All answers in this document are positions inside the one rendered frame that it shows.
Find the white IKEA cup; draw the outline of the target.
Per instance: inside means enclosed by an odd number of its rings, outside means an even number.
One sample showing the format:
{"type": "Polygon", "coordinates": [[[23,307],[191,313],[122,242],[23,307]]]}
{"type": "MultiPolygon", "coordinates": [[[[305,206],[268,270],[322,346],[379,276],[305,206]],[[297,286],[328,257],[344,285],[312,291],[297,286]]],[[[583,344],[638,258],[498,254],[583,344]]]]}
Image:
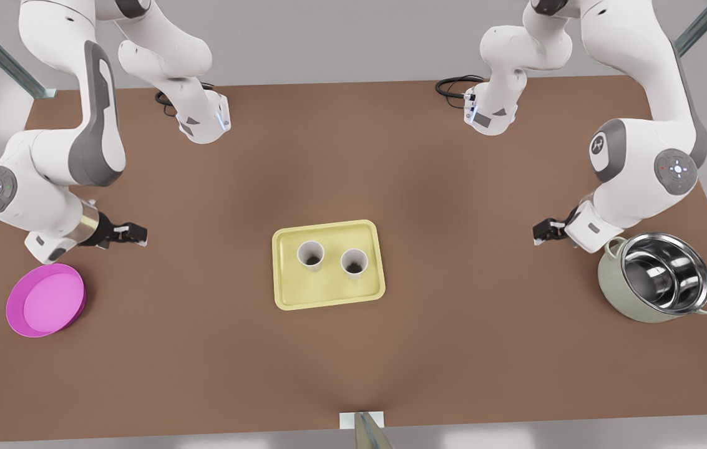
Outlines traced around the white IKEA cup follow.
{"type": "Polygon", "coordinates": [[[367,254],[359,248],[350,248],[341,256],[341,267],[348,279],[359,279],[367,270],[369,259],[367,254]]]}
{"type": "Polygon", "coordinates": [[[324,261],[324,246],[318,241],[305,241],[297,249],[301,265],[312,273],[319,272],[324,261]]]}

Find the yellow rectangular tray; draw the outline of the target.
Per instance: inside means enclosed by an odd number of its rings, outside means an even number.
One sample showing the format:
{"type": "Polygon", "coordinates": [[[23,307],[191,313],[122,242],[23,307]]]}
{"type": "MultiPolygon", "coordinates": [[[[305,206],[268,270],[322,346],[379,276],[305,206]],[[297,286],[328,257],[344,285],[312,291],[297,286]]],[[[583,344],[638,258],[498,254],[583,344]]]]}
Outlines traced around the yellow rectangular tray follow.
{"type": "Polygon", "coordinates": [[[375,301],[386,292],[384,264],[376,225],[368,220],[282,228],[271,237],[275,304],[283,311],[375,301]],[[318,241],[325,250],[322,267],[312,273],[297,258],[305,241],[318,241]],[[341,256],[350,248],[369,259],[359,279],[348,279],[341,256]]]}

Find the magenta round plate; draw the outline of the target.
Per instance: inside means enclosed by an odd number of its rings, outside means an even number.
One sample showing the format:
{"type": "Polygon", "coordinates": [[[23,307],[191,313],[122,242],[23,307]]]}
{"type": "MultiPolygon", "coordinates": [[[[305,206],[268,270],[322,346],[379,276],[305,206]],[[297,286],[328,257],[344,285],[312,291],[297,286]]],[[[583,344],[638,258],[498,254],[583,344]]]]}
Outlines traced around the magenta round plate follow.
{"type": "Polygon", "coordinates": [[[73,324],[85,302],[85,284],[74,268],[59,263],[39,266],[12,288],[6,321],[19,335],[45,337],[73,324]]]}

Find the pale green steel pot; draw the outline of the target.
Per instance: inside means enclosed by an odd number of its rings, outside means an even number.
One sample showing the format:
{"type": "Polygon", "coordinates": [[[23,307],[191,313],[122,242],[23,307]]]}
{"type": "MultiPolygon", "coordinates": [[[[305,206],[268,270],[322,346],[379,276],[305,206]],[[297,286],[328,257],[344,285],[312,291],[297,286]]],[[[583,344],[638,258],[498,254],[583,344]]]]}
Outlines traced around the pale green steel pot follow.
{"type": "Polygon", "coordinates": [[[707,265],[676,236],[649,232],[610,239],[598,264],[602,295],[641,323],[707,315],[707,265]]]}

